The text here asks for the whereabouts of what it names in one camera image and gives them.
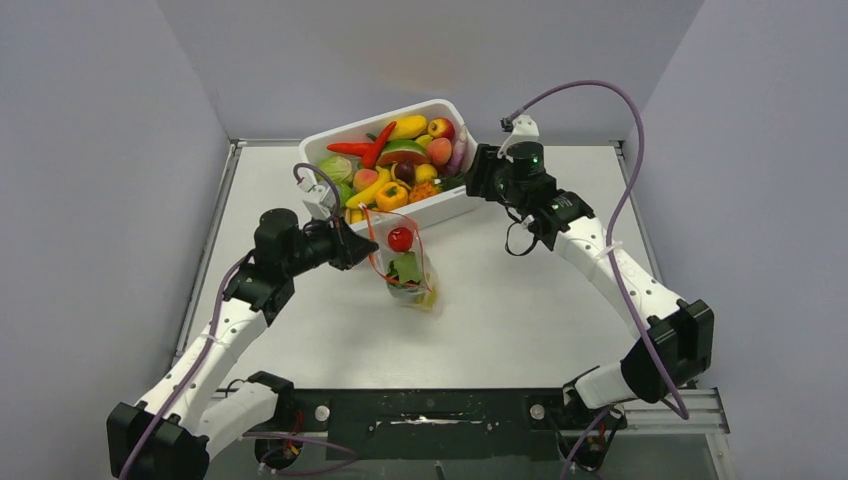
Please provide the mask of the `red tomato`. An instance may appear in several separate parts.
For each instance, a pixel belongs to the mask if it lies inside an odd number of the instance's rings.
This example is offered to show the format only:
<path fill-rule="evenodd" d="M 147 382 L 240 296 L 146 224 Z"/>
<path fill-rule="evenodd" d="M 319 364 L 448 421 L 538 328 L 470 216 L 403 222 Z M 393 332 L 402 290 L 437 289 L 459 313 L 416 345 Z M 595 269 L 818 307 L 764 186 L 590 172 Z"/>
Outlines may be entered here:
<path fill-rule="evenodd" d="M 387 234 L 388 247 L 397 253 L 410 251 L 413 247 L 414 241 L 414 232 L 410 228 L 404 226 L 393 228 Z"/>

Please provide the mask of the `clear zip top bag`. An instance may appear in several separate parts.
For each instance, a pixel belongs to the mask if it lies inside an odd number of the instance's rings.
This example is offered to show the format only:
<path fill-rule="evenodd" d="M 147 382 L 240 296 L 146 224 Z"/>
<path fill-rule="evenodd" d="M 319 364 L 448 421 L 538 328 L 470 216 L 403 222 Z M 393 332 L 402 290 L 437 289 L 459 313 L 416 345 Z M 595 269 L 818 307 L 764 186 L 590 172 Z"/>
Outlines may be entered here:
<path fill-rule="evenodd" d="M 438 274 L 425 250 L 418 224 L 396 212 L 365 210 L 367 233 L 378 245 L 369 255 L 393 301 L 402 307 L 435 312 L 440 307 Z"/>

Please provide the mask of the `green leaf vegetable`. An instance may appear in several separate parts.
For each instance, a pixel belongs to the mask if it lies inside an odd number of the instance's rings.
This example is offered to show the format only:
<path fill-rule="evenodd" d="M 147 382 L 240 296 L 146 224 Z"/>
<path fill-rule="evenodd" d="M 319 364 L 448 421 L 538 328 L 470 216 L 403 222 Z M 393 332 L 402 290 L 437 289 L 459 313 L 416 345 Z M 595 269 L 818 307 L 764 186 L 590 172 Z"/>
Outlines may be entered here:
<path fill-rule="evenodd" d="M 386 283 L 391 288 L 418 288 L 424 282 L 421 261 L 412 251 L 398 254 L 386 268 Z"/>

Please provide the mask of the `yellow green starfruit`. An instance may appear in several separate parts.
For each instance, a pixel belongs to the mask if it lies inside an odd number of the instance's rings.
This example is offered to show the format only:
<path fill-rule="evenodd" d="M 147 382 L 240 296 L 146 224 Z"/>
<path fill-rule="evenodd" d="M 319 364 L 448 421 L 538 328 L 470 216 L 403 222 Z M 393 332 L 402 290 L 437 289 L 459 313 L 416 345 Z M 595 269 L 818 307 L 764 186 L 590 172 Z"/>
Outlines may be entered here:
<path fill-rule="evenodd" d="M 423 292 L 419 295 L 414 306 L 422 311 L 432 311 L 438 304 L 439 293 L 436 290 Z"/>

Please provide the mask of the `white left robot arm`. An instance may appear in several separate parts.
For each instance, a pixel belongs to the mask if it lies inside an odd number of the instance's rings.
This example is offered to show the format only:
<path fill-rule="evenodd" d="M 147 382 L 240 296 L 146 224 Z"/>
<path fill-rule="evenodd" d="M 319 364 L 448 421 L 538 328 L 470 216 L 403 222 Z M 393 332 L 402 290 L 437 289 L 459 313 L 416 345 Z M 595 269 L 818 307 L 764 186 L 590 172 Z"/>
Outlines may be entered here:
<path fill-rule="evenodd" d="M 324 264 L 349 270 L 378 249 L 339 217 L 301 226 L 289 209 L 263 213 L 253 248 L 224 274 L 201 333 L 153 388 L 109 414 L 112 475 L 204 478 L 221 450 L 273 416 L 287 388 L 283 379 L 262 374 L 259 382 L 210 403 L 241 355 L 292 298 L 295 278 Z"/>

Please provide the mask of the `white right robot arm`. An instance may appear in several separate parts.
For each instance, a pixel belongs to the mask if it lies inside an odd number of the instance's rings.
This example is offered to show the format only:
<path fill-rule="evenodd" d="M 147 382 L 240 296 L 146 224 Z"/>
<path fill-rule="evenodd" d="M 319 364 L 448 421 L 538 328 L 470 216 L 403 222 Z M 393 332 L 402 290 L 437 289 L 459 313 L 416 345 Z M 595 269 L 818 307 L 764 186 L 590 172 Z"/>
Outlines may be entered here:
<path fill-rule="evenodd" d="M 465 174 L 471 197 L 502 205 L 515 224 L 575 267 L 623 318 L 635 339 L 618 362 L 590 369 L 563 388 L 562 411 L 585 427 L 602 408 L 629 400 L 662 402 L 688 418 L 681 385 L 711 363 L 714 313 L 661 284 L 615 242 L 578 194 L 558 187 L 537 142 L 477 146 Z"/>

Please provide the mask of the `yellow banana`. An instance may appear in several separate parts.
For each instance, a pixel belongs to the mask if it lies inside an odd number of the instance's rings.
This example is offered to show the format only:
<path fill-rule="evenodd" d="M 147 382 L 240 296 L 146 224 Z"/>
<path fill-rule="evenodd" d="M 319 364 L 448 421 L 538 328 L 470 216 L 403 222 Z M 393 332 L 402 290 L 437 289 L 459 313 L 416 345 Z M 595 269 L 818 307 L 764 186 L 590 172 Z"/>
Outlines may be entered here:
<path fill-rule="evenodd" d="M 345 203 L 348 209 L 356 209 L 360 205 L 368 205 L 372 203 L 380 189 L 391 180 L 390 172 L 383 167 L 376 168 L 376 180 L 365 190 L 356 193 Z"/>

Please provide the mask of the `yellow bell pepper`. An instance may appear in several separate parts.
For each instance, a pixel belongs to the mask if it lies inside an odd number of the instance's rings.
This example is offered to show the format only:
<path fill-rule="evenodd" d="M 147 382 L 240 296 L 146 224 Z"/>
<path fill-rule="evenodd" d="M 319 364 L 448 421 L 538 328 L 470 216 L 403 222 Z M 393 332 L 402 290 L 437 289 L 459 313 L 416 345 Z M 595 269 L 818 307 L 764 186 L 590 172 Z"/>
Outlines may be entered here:
<path fill-rule="evenodd" d="M 409 204 L 409 192 L 398 183 L 389 182 L 377 192 L 375 203 L 380 211 L 393 211 Z"/>

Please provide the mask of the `green cabbage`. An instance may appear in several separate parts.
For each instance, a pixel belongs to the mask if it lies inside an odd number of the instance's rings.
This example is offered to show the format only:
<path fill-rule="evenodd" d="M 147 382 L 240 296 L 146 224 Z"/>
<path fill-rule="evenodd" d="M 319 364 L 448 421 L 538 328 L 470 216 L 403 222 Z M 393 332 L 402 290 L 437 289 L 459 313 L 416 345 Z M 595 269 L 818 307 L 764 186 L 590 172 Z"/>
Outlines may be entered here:
<path fill-rule="evenodd" d="M 326 174 L 335 184 L 350 185 L 353 176 L 354 168 L 351 161 L 341 155 L 332 155 L 321 160 L 317 167 Z"/>

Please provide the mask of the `pink peach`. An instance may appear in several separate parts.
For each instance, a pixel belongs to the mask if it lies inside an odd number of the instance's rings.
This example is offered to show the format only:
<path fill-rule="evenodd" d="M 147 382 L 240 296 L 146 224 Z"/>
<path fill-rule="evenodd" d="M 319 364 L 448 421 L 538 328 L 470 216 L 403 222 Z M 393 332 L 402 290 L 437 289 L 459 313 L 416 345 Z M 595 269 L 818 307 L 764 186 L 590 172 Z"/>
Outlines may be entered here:
<path fill-rule="evenodd" d="M 445 137 L 432 140 L 426 147 L 426 153 L 433 165 L 443 166 L 447 164 L 453 153 L 451 140 Z"/>

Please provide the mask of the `red chili pepper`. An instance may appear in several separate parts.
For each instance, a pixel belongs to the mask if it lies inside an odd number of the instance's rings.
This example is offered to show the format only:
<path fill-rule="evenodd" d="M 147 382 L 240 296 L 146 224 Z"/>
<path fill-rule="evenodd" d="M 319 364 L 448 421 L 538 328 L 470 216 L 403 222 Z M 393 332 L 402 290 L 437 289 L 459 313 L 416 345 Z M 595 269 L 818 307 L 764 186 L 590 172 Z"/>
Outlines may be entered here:
<path fill-rule="evenodd" d="M 383 151 L 389 137 L 396 128 L 397 122 L 390 122 L 375 138 L 375 140 L 367 146 L 364 154 L 361 156 L 361 164 L 364 168 L 374 168 L 377 160 Z"/>
<path fill-rule="evenodd" d="M 338 143 L 329 144 L 327 146 L 327 149 L 329 151 L 337 153 L 337 154 L 363 157 L 371 151 L 372 143 L 369 143 L 369 142 L 338 142 Z"/>

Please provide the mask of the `red apple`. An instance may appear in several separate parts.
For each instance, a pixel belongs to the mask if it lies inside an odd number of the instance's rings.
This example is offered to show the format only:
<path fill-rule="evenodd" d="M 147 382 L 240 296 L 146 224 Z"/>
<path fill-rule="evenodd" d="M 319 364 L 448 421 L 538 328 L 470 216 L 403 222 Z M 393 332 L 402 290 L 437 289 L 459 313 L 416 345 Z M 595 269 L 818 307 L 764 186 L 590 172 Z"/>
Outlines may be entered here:
<path fill-rule="evenodd" d="M 431 120 L 427 126 L 427 134 L 433 139 L 447 139 L 453 141 L 456 130 L 454 124 L 447 118 L 438 117 Z"/>

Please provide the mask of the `white plastic bin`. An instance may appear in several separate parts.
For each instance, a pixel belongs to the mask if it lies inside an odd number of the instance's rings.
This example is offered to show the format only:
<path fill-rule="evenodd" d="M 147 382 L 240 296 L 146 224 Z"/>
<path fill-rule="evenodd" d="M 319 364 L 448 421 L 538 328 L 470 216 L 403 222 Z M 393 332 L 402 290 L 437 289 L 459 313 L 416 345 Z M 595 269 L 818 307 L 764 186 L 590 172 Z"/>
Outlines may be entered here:
<path fill-rule="evenodd" d="M 298 182 L 318 217 L 338 214 L 357 230 L 365 211 L 400 213 L 426 227 L 470 212 L 466 191 L 476 141 L 448 100 L 435 99 L 307 137 Z"/>

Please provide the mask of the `watermelon slice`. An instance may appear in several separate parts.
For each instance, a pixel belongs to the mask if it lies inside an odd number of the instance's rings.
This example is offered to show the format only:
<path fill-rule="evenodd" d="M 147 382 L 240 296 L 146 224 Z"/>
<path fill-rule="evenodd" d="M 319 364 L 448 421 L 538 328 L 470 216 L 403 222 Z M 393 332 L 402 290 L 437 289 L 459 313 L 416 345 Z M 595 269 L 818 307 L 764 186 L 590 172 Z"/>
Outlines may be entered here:
<path fill-rule="evenodd" d="M 426 148 L 414 140 L 402 139 L 388 142 L 377 158 L 376 165 L 387 167 L 394 163 L 411 162 L 415 165 L 428 164 L 430 157 Z"/>

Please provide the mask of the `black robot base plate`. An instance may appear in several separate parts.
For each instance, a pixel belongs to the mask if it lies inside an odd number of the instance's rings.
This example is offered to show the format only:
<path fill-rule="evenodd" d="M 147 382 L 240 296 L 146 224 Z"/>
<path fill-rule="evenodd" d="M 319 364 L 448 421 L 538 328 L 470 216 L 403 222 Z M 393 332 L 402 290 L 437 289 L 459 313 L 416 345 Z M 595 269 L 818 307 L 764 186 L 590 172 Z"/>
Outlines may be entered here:
<path fill-rule="evenodd" d="M 299 389 L 278 401 L 259 432 L 324 437 L 328 460 L 554 461 L 582 444 L 574 459 L 602 464 L 624 413 L 603 419 L 562 388 Z"/>

